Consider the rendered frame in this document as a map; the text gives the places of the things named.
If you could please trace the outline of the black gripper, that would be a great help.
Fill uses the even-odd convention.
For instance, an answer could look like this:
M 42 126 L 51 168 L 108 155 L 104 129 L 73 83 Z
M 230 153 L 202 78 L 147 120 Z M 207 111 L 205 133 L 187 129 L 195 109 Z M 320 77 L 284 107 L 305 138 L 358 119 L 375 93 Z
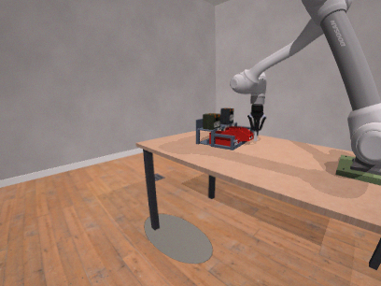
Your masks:
M 252 121 L 251 116 L 254 119 L 254 126 L 253 126 L 253 121 Z M 266 116 L 263 115 L 263 106 L 252 105 L 251 106 L 251 113 L 249 115 L 247 115 L 247 117 L 249 118 L 251 130 L 254 131 L 254 141 L 257 141 L 259 131 L 261 130 L 261 128 L 264 124 L 264 121 L 267 118 Z M 260 125 L 261 117 L 262 117 L 262 121 L 261 121 L 261 125 Z M 257 125 L 257 127 L 256 127 L 256 125 Z

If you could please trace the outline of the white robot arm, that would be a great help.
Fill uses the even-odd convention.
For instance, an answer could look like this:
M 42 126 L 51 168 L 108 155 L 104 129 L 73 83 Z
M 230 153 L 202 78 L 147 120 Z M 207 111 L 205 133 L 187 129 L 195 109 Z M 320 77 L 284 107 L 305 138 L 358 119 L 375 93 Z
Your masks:
M 312 19 L 299 36 L 251 69 L 233 76 L 231 87 L 236 93 L 252 93 L 250 104 L 264 105 L 265 96 L 261 96 L 266 92 L 264 71 L 324 34 L 353 110 L 347 118 L 351 149 L 356 155 L 350 169 L 381 176 L 381 100 L 370 67 L 346 15 L 352 0 L 302 0 L 302 3 Z

